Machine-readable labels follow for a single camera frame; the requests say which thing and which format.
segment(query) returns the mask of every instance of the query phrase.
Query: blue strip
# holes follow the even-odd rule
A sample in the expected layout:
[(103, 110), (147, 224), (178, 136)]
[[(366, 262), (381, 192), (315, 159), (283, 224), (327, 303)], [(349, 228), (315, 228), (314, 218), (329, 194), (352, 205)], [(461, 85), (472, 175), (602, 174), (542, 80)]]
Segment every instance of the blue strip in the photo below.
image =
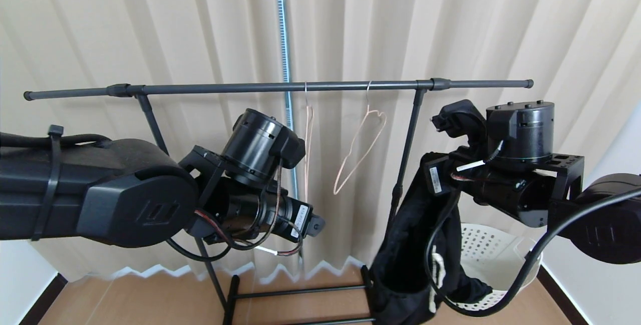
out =
[[(278, 3), (278, 24), (281, 35), (281, 59), (282, 59), (282, 80), (284, 82), (291, 82), (289, 77), (289, 41), (287, 38), (287, 21), (285, 17), (284, 0), (277, 0)], [(284, 114), (287, 127), (292, 131), (293, 128), (293, 112), (291, 106), (291, 92), (284, 93)], [(291, 192), (293, 198), (298, 199), (298, 179), (296, 177), (296, 168), (291, 170)]]

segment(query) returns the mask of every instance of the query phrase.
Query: black fabric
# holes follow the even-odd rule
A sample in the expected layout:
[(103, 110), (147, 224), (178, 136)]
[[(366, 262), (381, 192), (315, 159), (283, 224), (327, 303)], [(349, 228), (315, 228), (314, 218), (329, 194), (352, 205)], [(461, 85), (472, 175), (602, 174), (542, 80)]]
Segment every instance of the black fabric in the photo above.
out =
[[(447, 154), (430, 152), (421, 164)], [(419, 166), (407, 195), (392, 222), (387, 241), (383, 243), (371, 266), (373, 280), (373, 316), (376, 323), (414, 325), (434, 317), (429, 310), (430, 283), (424, 268), (426, 244), (451, 193), (431, 195), (427, 179)], [(492, 288), (465, 275), (461, 261), (461, 220), (458, 208), (446, 218), (434, 242), (444, 260), (446, 275), (442, 289), (455, 302), (474, 303), (492, 292)], [(437, 308), (442, 302), (435, 298)]]

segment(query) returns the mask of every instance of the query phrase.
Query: white wall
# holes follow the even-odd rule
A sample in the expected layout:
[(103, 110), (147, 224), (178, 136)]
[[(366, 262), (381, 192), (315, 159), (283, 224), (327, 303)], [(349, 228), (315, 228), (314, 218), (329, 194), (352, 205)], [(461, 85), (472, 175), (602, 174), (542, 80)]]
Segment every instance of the white wall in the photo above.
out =
[(0, 241), (0, 323), (20, 323), (56, 274), (27, 241)]
[[(599, 165), (586, 178), (587, 186), (600, 176), (617, 172), (641, 174), (641, 104), (631, 115)], [(545, 249), (549, 272), (594, 325), (639, 323), (641, 263), (611, 265), (557, 238)]]

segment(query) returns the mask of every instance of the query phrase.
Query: white label sticker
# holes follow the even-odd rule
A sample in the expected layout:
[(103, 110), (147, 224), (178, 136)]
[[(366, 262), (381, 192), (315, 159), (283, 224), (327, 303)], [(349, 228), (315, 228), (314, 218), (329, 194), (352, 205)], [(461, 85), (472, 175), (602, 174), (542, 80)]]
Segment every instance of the white label sticker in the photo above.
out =
[[(305, 223), (305, 218), (307, 218), (307, 211), (309, 210), (309, 207), (305, 205), (300, 205), (300, 208), (298, 209), (298, 215), (296, 215), (296, 221), (293, 222), (296, 227), (298, 227), (299, 230), (302, 231), (302, 225)], [(298, 233), (296, 232), (295, 229), (291, 229), (291, 235), (295, 238), (298, 238)]]
[(441, 192), (443, 189), (440, 187), (439, 170), (436, 167), (430, 167), (430, 177), (432, 178), (434, 193)]

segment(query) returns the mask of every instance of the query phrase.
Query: wooden floor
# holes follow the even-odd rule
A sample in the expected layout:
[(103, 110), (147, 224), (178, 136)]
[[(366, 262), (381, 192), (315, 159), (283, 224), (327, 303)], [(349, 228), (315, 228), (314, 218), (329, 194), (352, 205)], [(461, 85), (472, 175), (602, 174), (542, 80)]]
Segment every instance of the wooden floor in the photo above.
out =
[[(230, 277), (220, 273), (227, 292)], [(239, 293), (273, 291), (307, 286), (358, 284), (358, 268), (349, 268), (341, 277), (321, 271), (308, 281), (292, 283), (279, 273), (268, 285), (253, 281), (252, 271), (240, 277)], [(234, 324), (268, 325), (342, 317), (367, 316), (363, 290), (305, 293), (279, 297), (239, 300)], [(156, 274), (147, 279), (128, 275), (114, 281), (87, 277), (67, 284), (41, 321), (41, 325), (222, 323), (222, 307), (209, 279), (198, 281), (192, 274), (171, 277)], [(430, 325), (568, 325), (559, 307), (536, 280), (500, 313), (488, 318), (471, 318), (439, 309)]]

